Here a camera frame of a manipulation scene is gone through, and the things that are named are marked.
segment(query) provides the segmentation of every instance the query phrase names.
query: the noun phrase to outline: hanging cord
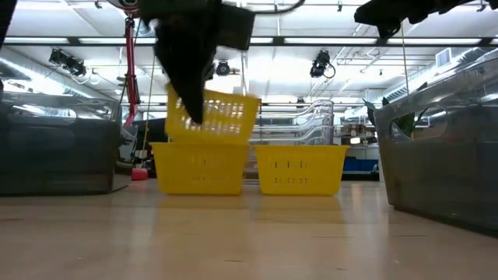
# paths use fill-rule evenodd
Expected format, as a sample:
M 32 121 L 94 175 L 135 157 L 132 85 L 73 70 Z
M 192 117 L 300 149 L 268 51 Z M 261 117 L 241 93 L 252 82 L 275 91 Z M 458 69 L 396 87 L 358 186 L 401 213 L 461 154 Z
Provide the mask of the hanging cord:
M 117 76 L 121 76 L 121 65 L 123 62 L 123 47 L 119 48 L 119 67 L 117 68 Z
M 95 80 L 95 82 L 92 82 L 92 77 L 93 77 L 94 75 L 97 75 L 97 76 L 99 76 L 99 77 L 100 77 L 99 73 L 95 72 L 95 69 L 94 69 L 94 68 L 92 68 L 92 74 L 90 74 L 90 77 L 88 77 L 88 81 L 89 81 L 92 85 L 96 86 L 96 85 L 100 84 L 100 80 L 97 78 L 97 79 Z
M 56 68 L 52 69 L 52 71 L 50 71 L 50 73 L 48 73 L 46 76 L 44 76 L 44 79 L 48 78 L 49 75 L 52 75 L 52 73 L 55 72 L 55 70 L 57 70 L 59 67 L 61 67 L 61 65 L 57 65 Z
M 292 12 L 293 10 L 299 8 L 300 6 L 304 5 L 304 2 L 306 0 L 299 0 L 296 4 L 290 6 L 287 9 L 281 9 L 281 10 L 268 10 L 268 11 L 254 11 L 254 14 L 256 15 L 278 15 L 278 14 L 283 14 L 287 12 Z
M 405 49 L 405 29 L 402 26 L 402 44 L 403 44 L 403 62 L 405 64 L 405 81 L 406 81 L 406 95 L 410 95 L 410 88 L 408 86 L 408 69 L 406 67 L 406 49 Z
M 149 131 L 149 115 L 150 115 L 150 100 L 153 95 L 153 82 L 154 82 L 154 69 L 156 68 L 156 55 L 153 53 L 153 73 L 150 76 L 150 90 L 149 90 L 149 104 L 147 104 L 147 120 L 146 120 L 146 133 L 143 136 L 143 147 L 142 151 L 146 149 L 147 132 Z
M 135 46 L 137 45 L 137 38 L 139 37 L 139 29 L 140 25 L 142 24 L 142 18 L 139 20 L 139 25 L 137 26 L 137 32 L 135 33 L 135 41 L 133 42 L 133 51 L 135 50 Z M 123 102 L 123 96 L 125 95 L 125 90 L 126 90 L 126 85 L 128 84 L 128 79 L 124 80 L 123 83 L 123 90 L 121 91 L 121 98 L 119 99 L 119 104 L 121 105 Z
M 71 75 L 71 79 L 72 79 L 73 81 L 77 82 L 77 83 L 78 83 L 78 84 L 80 84 L 80 85 L 84 85 L 84 84 L 86 84 L 86 82 L 88 82 L 88 81 L 90 80 L 90 77 L 88 77 L 88 78 L 87 78 L 85 81 L 83 81 L 83 82 L 78 81 L 78 80 L 75 78 L 75 76 L 74 76 L 74 75 Z
M 335 77 L 335 73 L 337 73 L 337 71 L 335 70 L 335 67 L 334 67 L 334 65 L 332 65 L 332 63 L 330 63 L 330 62 L 329 62 L 329 63 L 328 63 L 328 66 L 330 66 L 330 67 L 334 70 L 334 74 L 332 74 L 331 76 L 327 76 L 327 75 L 325 74 L 325 72 L 324 72 L 323 76 L 324 76 L 327 80 L 334 78 L 334 77 Z

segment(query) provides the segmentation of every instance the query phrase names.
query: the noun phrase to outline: ceiling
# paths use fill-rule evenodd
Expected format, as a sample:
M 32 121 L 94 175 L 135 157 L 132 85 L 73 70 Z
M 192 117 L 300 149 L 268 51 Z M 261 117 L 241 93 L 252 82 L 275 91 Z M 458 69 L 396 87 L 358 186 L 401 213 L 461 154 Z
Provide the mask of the ceiling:
M 277 1 L 289 4 L 292 1 Z M 274 1 L 242 1 L 249 9 L 273 9 Z M 258 16 L 254 25 L 254 36 L 354 36 L 376 37 L 374 27 L 354 22 L 353 15 L 364 0 L 342 0 L 342 11 L 338 12 L 338 1 L 312 1 L 295 12 L 283 16 Z M 125 31 L 125 14 L 106 2 L 97 9 L 94 0 L 23 1 L 20 0 L 8 36 L 39 37 L 120 37 Z M 445 15 L 431 15 L 426 21 L 411 25 L 403 24 L 407 37 L 494 37 L 498 34 L 498 12 L 489 8 L 476 12 L 479 2 L 457 7 Z M 52 47 L 11 46 L 8 47 L 48 68 Z M 126 51 L 119 47 L 60 47 L 68 54 L 85 61 L 89 72 L 97 73 L 85 86 L 119 99 L 118 76 L 126 71 Z M 335 60 L 337 75 L 323 84 L 325 79 L 312 79 L 309 75 L 311 61 L 321 49 L 329 51 Z M 434 55 L 442 47 L 251 47 L 243 56 L 239 51 L 220 47 L 217 59 L 227 60 L 231 67 L 245 65 L 247 91 L 267 102 L 296 101 L 305 96 L 307 101 L 317 98 L 332 98 L 334 101 L 360 102 L 370 90 L 381 91 L 403 81 L 405 71 L 416 72 L 433 62 Z M 372 62 L 372 55 L 380 54 Z M 167 77 L 160 66 L 154 64 L 151 47 L 135 49 L 135 63 L 142 100 L 147 101 L 151 88 L 153 102 L 166 100 L 163 91 Z M 67 75 L 64 70 L 55 71 Z M 240 90 L 242 78 L 238 75 L 215 77 L 207 87 L 225 92 Z

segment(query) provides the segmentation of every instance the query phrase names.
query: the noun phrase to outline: security camera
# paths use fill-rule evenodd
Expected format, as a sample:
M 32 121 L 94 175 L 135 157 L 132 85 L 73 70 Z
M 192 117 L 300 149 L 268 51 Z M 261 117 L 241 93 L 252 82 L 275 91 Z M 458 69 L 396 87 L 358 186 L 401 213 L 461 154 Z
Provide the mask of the security camera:
M 329 68 L 332 68 L 334 70 L 334 75 L 331 76 L 326 76 L 325 71 Z M 319 78 L 324 76 L 327 79 L 332 79 L 335 76 L 335 67 L 330 63 L 330 54 L 328 54 L 328 51 L 321 50 L 317 58 L 313 60 L 313 64 L 311 66 L 310 70 L 310 76 L 311 78 Z
M 218 63 L 218 67 L 216 67 L 217 75 L 229 75 L 230 74 L 230 66 L 227 61 L 220 61 Z
M 76 77 L 83 77 L 86 75 L 85 62 L 82 59 L 77 59 L 71 55 L 65 54 L 62 50 L 54 49 L 48 61 L 57 66 L 62 67 Z
M 298 103 L 298 104 L 299 104 L 299 103 L 305 103 L 305 102 L 304 102 L 304 98 L 303 98 L 303 97 L 298 97 L 298 98 L 297 98 L 297 102 L 296 102 L 296 103 Z M 303 108 L 304 108 L 304 106 L 296 106 L 296 108 L 297 108 L 297 109 L 303 109 Z

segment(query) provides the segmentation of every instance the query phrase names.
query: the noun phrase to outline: wooden floor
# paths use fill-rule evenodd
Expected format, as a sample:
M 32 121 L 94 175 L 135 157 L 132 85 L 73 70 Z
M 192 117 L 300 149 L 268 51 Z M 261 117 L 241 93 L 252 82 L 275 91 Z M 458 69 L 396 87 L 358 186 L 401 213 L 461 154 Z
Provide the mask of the wooden floor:
M 0 199 L 0 279 L 496 279 L 498 241 L 393 210 L 379 183 L 336 198 L 166 196 L 156 182 Z

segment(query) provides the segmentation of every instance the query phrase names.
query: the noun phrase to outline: black cloth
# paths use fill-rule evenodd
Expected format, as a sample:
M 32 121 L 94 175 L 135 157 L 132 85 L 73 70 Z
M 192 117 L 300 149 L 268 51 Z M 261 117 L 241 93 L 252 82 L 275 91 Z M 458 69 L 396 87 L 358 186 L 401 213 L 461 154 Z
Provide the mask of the black cloth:
M 0 49 L 2 49 L 7 30 L 9 29 L 17 0 L 0 0 Z

